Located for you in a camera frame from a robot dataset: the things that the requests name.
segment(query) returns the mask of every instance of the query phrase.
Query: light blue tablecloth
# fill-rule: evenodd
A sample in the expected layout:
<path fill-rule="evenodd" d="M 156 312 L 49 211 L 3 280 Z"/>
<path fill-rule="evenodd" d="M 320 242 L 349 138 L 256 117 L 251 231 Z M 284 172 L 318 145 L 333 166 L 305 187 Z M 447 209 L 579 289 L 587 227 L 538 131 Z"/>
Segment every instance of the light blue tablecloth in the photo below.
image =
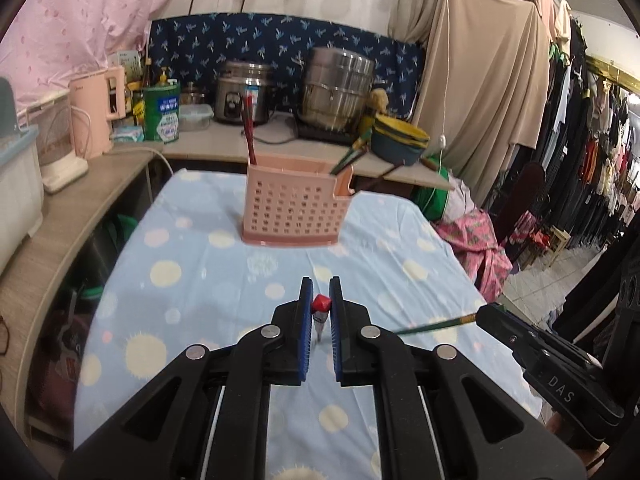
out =
<path fill-rule="evenodd" d="M 368 307 L 372 322 L 390 330 L 484 304 L 449 245 L 411 202 L 362 192 L 337 245 L 264 248 L 239 237 L 244 183 L 242 175 L 180 171 L 133 233 L 91 326 L 76 399 L 76 447 L 188 345 L 232 345 L 269 322 L 274 307 L 298 297 L 303 276 L 325 295 L 329 279 L 340 276 L 345 299 Z M 405 341 L 424 348 L 454 344 L 539 414 L 542 402 L 510 352 L 475 325 Z M 372 389 L 340 388 L 331 355 L 327 326 L 312 348 L 306 383 L 273 388 L 267 478 L 379 477 Z"/>

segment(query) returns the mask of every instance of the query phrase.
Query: tiled floor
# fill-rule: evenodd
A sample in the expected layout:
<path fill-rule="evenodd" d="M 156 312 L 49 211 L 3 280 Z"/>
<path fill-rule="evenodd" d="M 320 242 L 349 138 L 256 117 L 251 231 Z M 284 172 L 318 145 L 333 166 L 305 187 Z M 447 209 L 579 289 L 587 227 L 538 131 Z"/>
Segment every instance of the tiled floor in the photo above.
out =
<path fill-rule="evenodd" d="M 563 251 L 551 267 L 546 266 L 550 257 L 545 255 L 508 277 L 503 295 L 524 317 L 539 324 L 564 303 L 564 297 L 588 272 L 597 254 L 593 248 Z"/>

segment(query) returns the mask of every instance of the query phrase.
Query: power cord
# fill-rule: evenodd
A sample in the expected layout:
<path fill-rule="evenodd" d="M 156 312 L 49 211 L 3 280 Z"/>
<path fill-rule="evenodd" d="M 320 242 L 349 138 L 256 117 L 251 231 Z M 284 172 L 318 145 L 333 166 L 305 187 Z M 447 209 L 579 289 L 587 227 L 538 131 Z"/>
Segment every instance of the power cord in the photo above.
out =
<path fill-rule="evenodd" d="M 244 129 L 240 130 L 240 135 L 244 137 Z M 297 138 L 298 136 L 296 134 L 293 134 L 291 137 L 289 137 L 289 139 L 267 140 L 267 139 L 261 139 L 260 137 L 256 137 L 254 135 L 254 140 L 256 142 L 260 142 L 261 144 L 268 144 L 269 146 L 280 146 L 282 144 L 289 144 L 290 142 L 292 142 L 293 140 L 296 140 Z"/>
<path fill-rule="evenodd" d="M 169 164 L 169 161 L 166 160 L 164 155 L 160 151 L 156 150 L 155 148 L 151 148 L 149 146 L 135 146 L 135 147 L 131 147 L 131 148 L 117 148 L 115 150 L 112 150 L 110 152 L 105 153 L 105 155 L 117 155 L 119 153 L 135 153 L 135 152 L 151 152 L 151 153 L 154 153 L 155 155 L 157 155 L 159 158 L 162 159 L 164 164 L 169 169 L 169 173 L 171 173 L 172 175 L 174 174 L 173 168 Z"/>
<path fill-rule="evenodd" d="M 86 134 L 86 142 L 84 143 L 84 152 L 82 152 L 82 158 L 86 160 L 86 152 L 89 151 L 89 143 L 91 143 L 93 146 L 93 142 L 94 142 L 94 138 L 91 136 L 91 115 L 89 115 L 89 113 L 86 110 L 82 110 L 82 108 L 78 108 L 77 106 L 71 105 L 71 109 L 76 112 L 80 112 L 82 115 L 86 117 L 87 121 L 89 121 L 88 130 Z"/>

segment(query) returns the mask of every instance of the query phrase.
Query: green can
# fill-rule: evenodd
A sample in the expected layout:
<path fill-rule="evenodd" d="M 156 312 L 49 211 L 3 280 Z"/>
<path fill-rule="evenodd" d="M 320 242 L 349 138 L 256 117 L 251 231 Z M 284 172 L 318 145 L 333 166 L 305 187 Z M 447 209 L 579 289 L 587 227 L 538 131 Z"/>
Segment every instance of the green can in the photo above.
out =
<path fill-rule="evenodd" d="M 173 142 L 178 139 L 178 85 L 150 86 L 144 89 L 145 140 Z"/>

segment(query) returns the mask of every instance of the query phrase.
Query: blue patterned cloth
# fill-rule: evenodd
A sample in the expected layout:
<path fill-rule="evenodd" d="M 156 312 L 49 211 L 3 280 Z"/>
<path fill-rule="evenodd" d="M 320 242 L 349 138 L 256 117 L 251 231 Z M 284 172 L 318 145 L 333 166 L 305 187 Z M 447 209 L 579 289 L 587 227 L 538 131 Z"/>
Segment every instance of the blue patterned cloth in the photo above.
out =
<path fill-rule="evenodd" d="M 360 28 L 252 12 L 181 16 L 153 22 L 149 55 L 156 75 L 165 66 L 169 77 L 182 84 L 195 81 L 211 91 L 227 60 L 271 64 L 278 84 L 276 109 L 291 112 L 302 95 L 300 62 L 315 46 L 345 48 L 374 60 L 374 87 L 386 90 L 390 113 L 409 116 L 422 77 L 424 50 Z"/>
<path fill-rule="evenodd" d="M 420 210 L 370 192 L 351 203 L 339 243 L 270 248 L 242 243 L 244 175 L 182 170 L 162 189 L 107 282 L 87 340 L 76 399 L 77 447 L 169 361 L 193 343 L 235 344 L 298 298 L 303 276 L 328 295 L 340 276 L 347 300 L 371 322 L 397 330 L 469 314 L 482 296 Z M 534 416 L 511 351 L 474 324 L 405 336 L 409 344 L 455 345 Z M 371 387 L 335 381 L 331 328 L 311 348 L 300 387 L 271 389 L 265 478 L 380 477 Z"/>

